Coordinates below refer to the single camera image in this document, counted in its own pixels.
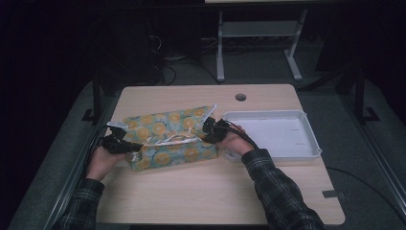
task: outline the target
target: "tape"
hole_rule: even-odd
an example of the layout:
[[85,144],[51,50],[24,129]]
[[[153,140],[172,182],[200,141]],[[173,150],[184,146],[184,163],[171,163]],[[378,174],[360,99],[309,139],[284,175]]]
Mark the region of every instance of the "tape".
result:
[[335,192],[335,190],[329,190],[329,191],[322,191],[323,196],[325,196],[325,198],[332,198],[332,197],[337,197],[338,194],[337,192]]
[[228,161],[232,163],[240,163],[241,162],[241,156],[235,152],[231,152],[226,150],[224,154],[224,158],[226,158]]

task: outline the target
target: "wooden table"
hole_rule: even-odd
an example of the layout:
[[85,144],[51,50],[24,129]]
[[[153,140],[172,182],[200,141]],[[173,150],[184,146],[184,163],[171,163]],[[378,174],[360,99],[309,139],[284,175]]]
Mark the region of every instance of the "wooden table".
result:
[[[245,102],[236,94],[245,94]],[[204,85],[127,87],[112,121],[128,116],[217,104],[218,120],[227,111],[302,110],[294,88],[274,85]],[[133,172],[120,162],[103,181],[106,186],[97,222],[132,224],[266,224],[254,183],[242,163],[224,159]],[[277,163],[301,188],[305,203],[325,224],[345,220],[321,157],[297,165]]]

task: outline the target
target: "hole in table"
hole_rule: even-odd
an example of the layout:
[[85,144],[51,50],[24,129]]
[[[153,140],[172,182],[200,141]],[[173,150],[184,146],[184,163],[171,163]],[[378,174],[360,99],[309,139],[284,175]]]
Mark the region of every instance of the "hole in table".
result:
[[244,102],[247,100],[247,96],[245,96],[245,94],[236,94],[236,100],[239,102]]

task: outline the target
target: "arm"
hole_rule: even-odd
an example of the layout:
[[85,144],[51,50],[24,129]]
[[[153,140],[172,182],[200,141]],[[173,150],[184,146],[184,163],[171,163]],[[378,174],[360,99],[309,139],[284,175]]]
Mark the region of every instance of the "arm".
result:
[[110,154],[97,148],[92,155],[86,178],[75,189],[65,213],[54,223],[53,229],[95,229],[96,212],[104,185],[101,181],[125,154]]
[[268,150],[254,149],[232,132],[220,146],[242,156],[271,229],[325,228],[317,213],[305,205],[296,183],[275,167]]

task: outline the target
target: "black cable on floor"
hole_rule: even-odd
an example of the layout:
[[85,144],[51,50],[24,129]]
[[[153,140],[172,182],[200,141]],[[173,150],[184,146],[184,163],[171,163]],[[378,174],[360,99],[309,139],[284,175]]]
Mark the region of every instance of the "black cable on floor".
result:
[[170,82],[167,82],[167,80],[165,79],[165,75],[162,76],[162,79],[163,79],[163,81],[164,81],[164,84],[165,84],[165,85],[171,85],[171,84],[173,84],[173,83],[175,82],[176,78],[177,78],[176,71],[175,71],[173,68],[171,68],[171,67],[169,67],[169,66],[167,66],[167,65],[163,65],[163,68],[168,68],[168,69],[170,69],[170,71],[173,72],[173,79],[172,79]]
[[396,213],[397,217],[403,222],[404,225],[406,225],[406,220],[403,218],[403,216],[396,210],[396,208],[394,207],[394,205],[392,204],[392,202],[386,198],[382,193],[380,193],[377,189],[375,189],[372,185],[370,185],[369,183],[367,183],[365,180],[359,178],[358,176],[344,171],[344,170],[340,170],[337,168],[333,168],[333,167],[326,167],[326,169],[331,170],[331,171],[337,171],[339,173],[344,173],[346,175],[351,176],[352,178],[358,180],[359,182],[363,183],[364,185],[368,186],[371,190],[373,190],[374,192],[376,192],[383,200],[385,200],[388,205],[394,210],[394,212]]
[[220,84],[220,81],[217,80],[217,78],[215,77],[215,75],[212,74],[212,72],[210,72],[206,67],[200,65],[200,64],[196,64],[196,63],[192,63],[192,62],[187,62],[187,63],[172,63],[171,65],[195,65],[198,66],[202,69],[204,69],[207,73],[209,73],[210,76],[212,76],[212,78],[215,80],[215,82],[217,84]]

